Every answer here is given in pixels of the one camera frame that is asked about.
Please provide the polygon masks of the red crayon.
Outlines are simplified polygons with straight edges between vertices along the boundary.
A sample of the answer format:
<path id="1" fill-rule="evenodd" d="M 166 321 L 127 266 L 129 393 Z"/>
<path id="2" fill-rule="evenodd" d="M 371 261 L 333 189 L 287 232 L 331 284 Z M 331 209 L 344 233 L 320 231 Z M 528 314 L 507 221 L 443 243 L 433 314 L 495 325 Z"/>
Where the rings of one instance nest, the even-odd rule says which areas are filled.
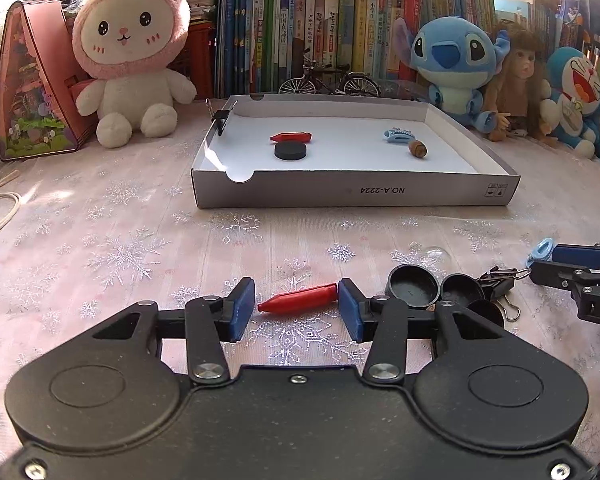
<path id="1" fill-rule="evenodd" d="M 280 142 L 300 142 L 309 143 L 312 140 L 312 134 L 309 132 L 280 132 L 270 137 L 274 143 Z"/>
<path id="2" fill-rule="evenodd" d="M 284 292 L 261 302 L 258 310 L 275 315 L 304 313 L 332 304 L 338 299 L 336 283 Z"/>

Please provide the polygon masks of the black binder clip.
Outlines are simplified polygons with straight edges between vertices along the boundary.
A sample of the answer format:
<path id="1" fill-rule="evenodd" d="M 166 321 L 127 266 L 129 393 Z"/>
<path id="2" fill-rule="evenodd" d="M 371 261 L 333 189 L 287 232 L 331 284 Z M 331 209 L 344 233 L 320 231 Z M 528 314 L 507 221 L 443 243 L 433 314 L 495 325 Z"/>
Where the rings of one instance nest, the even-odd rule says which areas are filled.
<path id="1" fill-rule="evenodd" d="M 528 268 L 518 270 L 515 268 L 501 269 L 499 266 L 494 266 L 477 278 L 477 283 L 486 300 L 498 307 L 507 323 L 517 322 L 521 315 L 521 308 L 509 300 L 507 295 L 514 288 L 516 281 L 528 278 L 529 274 Z"/>
<path id="2" fill-rule="evenodd" d="M 210 115 L 212 127 L 215 128 L 218 136 L 222 136 L 228 118 L 230 118 L 230 114 L 232 114 L 237 102 L 230 102 L 228 107 L 218 108 L 217 110 L 213 108 L 210 99 L 206 99 L 204 102 L 206 103 L 206 107 Z"/>

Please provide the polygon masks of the small black round cap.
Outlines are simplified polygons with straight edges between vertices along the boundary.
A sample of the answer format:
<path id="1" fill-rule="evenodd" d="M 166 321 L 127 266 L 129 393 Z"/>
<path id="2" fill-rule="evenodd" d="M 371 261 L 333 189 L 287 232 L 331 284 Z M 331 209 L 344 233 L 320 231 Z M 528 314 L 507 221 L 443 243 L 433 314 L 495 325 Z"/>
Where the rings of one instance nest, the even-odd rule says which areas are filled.
<path id="1" fill-rule="evenodd" d="M 440 298 L 460 307 L 468 307 L 476 301 L 485 300 L 480 284 L 463 273 L 447 275 L 440 285 Z"/>

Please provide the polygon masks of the large black round lid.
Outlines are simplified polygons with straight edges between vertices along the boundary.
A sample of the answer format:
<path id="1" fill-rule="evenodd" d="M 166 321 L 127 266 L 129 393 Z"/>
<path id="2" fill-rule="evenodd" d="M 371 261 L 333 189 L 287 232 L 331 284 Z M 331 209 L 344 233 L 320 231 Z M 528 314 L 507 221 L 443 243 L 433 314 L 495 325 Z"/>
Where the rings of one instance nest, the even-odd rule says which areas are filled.
<path id="1" fill-rule="evenodd" d="M 489 300 L 479 299 L 473 301 L 471 304 L 468 304 L 467 309 L 501 328 L 505 325 L 500 308 Z"/>

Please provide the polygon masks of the black round disc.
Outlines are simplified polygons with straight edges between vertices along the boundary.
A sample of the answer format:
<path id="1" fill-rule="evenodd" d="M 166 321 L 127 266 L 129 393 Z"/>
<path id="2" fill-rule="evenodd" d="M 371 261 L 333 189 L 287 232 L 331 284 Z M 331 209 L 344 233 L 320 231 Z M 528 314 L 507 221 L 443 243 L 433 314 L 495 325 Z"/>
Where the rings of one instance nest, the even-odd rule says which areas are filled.
<path id="1" fill-rule="evenodd" d="M 283 141 L 274 145 L 274 155 L 287 162 L 305 158 L 307 151 L 306 144 L 299 141 Z"/>

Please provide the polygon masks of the brown acorn nut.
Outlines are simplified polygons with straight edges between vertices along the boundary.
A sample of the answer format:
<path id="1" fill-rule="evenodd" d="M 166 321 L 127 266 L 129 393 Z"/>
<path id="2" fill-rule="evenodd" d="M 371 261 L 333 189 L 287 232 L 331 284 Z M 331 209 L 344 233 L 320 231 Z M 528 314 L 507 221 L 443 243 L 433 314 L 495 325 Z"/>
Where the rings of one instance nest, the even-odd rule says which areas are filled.
<path id="1" fill-rule="evenodd" d="M 411 140 L 407 144 L 408 150 L 416 158 L 425 158 L 427 156 L 426 145 L 419 140 Z"/>

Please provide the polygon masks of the light blue hair clip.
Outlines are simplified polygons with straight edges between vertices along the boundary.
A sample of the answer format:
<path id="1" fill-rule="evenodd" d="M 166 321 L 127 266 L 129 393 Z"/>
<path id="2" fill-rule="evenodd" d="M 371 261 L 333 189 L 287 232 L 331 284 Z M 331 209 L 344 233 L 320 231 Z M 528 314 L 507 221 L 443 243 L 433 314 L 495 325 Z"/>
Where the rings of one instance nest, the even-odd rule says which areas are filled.
<path id="1" fill-rule="evenodd" d="M 526 259 L 526 267 L 530 268 L 535 261 L 550 261 L 552 260 L 552 252 L 555 247 L 555 242 L 551 237 L 543 238 L 539 244 L 532 249 Z"/>
<path id="2" fill-rule="evenodd" d="M 389 143 L 409 144 L 417 138 L 410 130 L 401 128 L 390 128 L 384 132 L 384 137 Z"/>

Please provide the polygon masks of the clear plastic dome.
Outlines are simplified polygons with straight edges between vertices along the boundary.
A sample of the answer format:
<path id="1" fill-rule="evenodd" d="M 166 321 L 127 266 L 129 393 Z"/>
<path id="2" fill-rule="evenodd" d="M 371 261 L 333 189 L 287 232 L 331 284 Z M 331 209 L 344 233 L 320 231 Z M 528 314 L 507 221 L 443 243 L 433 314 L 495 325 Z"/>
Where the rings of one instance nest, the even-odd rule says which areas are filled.
<path id="1" fill-rule="evenodd" d="M 427 268 L 443 268 L 452 263 L 452 258 L 443 247 L 428 246 L 419 249 L 417 261 Z"/>

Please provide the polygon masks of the white cardboard box tray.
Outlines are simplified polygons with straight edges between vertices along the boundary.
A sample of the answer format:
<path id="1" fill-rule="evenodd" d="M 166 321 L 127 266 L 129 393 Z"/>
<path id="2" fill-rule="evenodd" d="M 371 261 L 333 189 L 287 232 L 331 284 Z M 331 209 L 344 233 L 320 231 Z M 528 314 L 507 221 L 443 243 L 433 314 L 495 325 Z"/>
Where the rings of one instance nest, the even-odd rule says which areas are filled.
<path id="1" fill-rule="evenodd" d="M 222 136 L 209 127 L 190 170 L 201 209 L 505 206 L 518 188 L 486 142 L 428 103 L 269 93 L 223 107 L 233 101 Z M 389 143 L 390 128 L 410 130 L 427 156 Z M 278 159 L 270 137 L 280 132 L 311 133 L 306 157 Z"/>

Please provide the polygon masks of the blue Doraemon plush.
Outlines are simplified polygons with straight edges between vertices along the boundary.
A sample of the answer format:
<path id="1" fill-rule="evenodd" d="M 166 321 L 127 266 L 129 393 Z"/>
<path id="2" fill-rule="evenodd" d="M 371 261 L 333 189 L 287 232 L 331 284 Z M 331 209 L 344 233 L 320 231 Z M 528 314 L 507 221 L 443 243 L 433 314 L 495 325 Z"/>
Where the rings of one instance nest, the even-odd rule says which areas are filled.
<path id="1" fill-rule="evenodd" d="M 600 76 L 581 51 L 560 47 L 548 58 L 540 117 L 574 154 L 600 160 Z"/>

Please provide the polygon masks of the black binder clip on tray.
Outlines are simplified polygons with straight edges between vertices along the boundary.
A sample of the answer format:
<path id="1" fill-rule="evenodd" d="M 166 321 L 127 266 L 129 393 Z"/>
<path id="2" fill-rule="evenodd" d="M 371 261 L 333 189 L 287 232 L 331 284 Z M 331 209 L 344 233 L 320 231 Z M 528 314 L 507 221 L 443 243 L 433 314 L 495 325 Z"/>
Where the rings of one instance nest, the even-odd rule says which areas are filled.
<path id="1" fill-rule="evenodd" d="M 230 118 L 230 114 L 232 114 L 237 102 L 230 102 L 228 107 L 218 108 L 217 110 L 213 108 L 210 99 L 206 99 L 204 102 L 206 103 L 206 107 L 210 115 L 212 127 L 215 128 L 218 136 L 222 136 L 228 118 Z"/>

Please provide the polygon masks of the brown haired baby doll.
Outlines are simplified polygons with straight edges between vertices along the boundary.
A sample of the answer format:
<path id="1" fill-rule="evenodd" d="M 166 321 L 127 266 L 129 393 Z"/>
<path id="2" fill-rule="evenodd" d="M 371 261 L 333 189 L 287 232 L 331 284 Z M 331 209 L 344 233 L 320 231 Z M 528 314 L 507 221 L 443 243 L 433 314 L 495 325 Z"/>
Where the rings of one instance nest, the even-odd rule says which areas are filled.
<path id="1" fill-rule="evenodd" d="M 544 79 L 541 41 L 517 23 L 499 21 L 494 32 L 507 32 L 510 50 L 501 71 L 486 85 L 483 109 L 496 114 L 496 126 L 488 134 L 492 142 L 508 136 L 532 136 L 546 145 L 557 145 L 550 134 L 557 126 L 550 115 L 552 90 Z"/>

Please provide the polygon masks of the pink snowflake tablecloth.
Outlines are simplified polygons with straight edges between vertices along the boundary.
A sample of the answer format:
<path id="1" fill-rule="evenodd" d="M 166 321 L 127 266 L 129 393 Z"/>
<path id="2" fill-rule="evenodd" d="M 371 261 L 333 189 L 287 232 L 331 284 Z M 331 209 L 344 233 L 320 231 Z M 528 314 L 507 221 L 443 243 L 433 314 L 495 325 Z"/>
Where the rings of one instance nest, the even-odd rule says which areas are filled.
<path id="1" fill-rule="evenodd" d="M 543 238 L 600 242 L 600 165 L 526 140 L 496 151 L 521 176 L 506 208 L 197 208 L 190 183 L 204 104 L 167 138 L 118 150 L 0 162 L 19 205 L 0 200 L 0 463 L 18 440 L 4 390 L 20 367 L 135 301 L 183 307 L 243 277 L 265 299 L 338 278 L 367 295 L 389 271 L 443 247 L 434 275 L 518 268 Z"/>

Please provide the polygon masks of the black miniature bicycle model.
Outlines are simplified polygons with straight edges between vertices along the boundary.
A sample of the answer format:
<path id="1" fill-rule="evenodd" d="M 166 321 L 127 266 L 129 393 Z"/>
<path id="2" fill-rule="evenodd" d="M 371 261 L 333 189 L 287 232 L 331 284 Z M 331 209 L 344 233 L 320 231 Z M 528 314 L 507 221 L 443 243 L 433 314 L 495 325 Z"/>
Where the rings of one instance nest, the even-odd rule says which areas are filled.
<path id="1" fill-rule="evenodd" d="M 302 75 L 286 79 L 279 85 L 278 93 L 381 97 L 379 84 L 371 76 L 349 70 L 349 65 L 321 67 L 309 50 L 303 53 Z"/>

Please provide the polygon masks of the blue Stitch plush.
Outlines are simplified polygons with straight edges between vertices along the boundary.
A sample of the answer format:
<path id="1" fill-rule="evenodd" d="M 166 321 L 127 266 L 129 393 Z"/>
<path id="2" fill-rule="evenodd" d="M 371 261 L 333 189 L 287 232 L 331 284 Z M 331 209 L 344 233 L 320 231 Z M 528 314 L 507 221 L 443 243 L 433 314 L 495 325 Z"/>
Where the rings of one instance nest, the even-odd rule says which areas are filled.
<path id="1" fill-rule="evenodd" d="M 465 127 L 491 133 L 498 114 L 483 108 L 481 89 L 497 75 L 510 51 L 508 32 L 495 39 L 474 23 L 444 16 L 413 36 L 404 18 L 393 22 L 392 45 L 400 61 L 429 82 L 428 99 Z"/>

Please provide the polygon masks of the red storage box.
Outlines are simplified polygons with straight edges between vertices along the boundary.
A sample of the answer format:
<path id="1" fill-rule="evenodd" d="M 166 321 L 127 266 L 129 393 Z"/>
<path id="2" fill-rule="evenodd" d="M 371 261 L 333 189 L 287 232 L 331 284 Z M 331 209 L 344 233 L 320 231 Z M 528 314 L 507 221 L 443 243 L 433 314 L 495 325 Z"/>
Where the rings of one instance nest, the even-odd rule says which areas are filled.
<path id="1" fill-rule="evenodd" d="M 209 21 L 189 25 L 184 48 L 169 65 L 171 70 L 187 77 L 196 87 L 196 100 L 213 96 L 215 29 Z"/>

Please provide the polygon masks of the pink triangular house box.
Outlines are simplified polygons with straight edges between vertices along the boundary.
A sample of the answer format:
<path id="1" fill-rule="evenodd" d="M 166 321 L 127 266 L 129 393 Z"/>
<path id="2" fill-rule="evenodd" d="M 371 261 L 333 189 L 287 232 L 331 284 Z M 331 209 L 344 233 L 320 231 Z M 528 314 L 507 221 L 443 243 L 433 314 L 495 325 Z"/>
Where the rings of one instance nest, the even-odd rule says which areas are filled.
<path id="1" fill-rule="evenodd" d="M 76 109 L 89 82 L 73 55 L 60 1 L 14 2 L 0 51 L 0 159 L 77 151 L 97 122 Z"/>

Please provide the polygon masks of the row of books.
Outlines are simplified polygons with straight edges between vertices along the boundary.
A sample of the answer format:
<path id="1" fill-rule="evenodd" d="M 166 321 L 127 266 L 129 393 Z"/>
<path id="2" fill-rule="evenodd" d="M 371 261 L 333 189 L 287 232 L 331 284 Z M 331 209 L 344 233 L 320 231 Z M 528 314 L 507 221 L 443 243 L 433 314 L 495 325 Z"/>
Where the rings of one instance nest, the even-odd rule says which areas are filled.
<path id="1" fill-rule="evenodd" d="M 379 84 L 413 80 L 392 45 L 393 22 L 412 35 L 430 18 L 455 15 L 490 32 L 494 0 L 187 0 L 195 22 L 214 25 L 218 96 L 274 92 L 302 75 L 309 50 L 324 67 L 349 65 Z"/>

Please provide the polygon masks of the pink hooded bunny plush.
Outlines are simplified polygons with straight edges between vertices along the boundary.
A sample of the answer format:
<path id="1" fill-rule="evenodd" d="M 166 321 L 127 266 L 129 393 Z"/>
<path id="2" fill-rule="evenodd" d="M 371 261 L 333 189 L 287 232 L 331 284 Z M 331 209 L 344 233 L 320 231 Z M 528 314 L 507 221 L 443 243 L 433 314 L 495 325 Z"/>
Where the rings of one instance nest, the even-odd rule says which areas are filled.
<path id="1" fill-rule="evenodd" d="M 93 81 L 76 109 L 98 117 L 99 144 L 121 148 L 135 131 L 148 138 L 174 132 L 173 104 L 197 95 L 168 67 L 185 46 L 189 21 L 187 0 L 86 0 L 73 22 L 72 50 Z"/>

